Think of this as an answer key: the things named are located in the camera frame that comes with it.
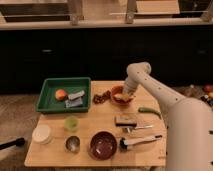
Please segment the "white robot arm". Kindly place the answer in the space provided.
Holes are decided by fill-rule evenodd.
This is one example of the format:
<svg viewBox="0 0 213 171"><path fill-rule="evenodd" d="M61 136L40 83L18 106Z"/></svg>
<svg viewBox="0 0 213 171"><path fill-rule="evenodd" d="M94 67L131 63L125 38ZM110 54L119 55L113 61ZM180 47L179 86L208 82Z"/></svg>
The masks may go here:
<svg viewBox="0 0 213 171"><path fill-rule="evenodd" d="M168 108L165 171L213 171L213 109L151 77L148 62L129 64L126 72L125 93L142 85Z"/></svg>

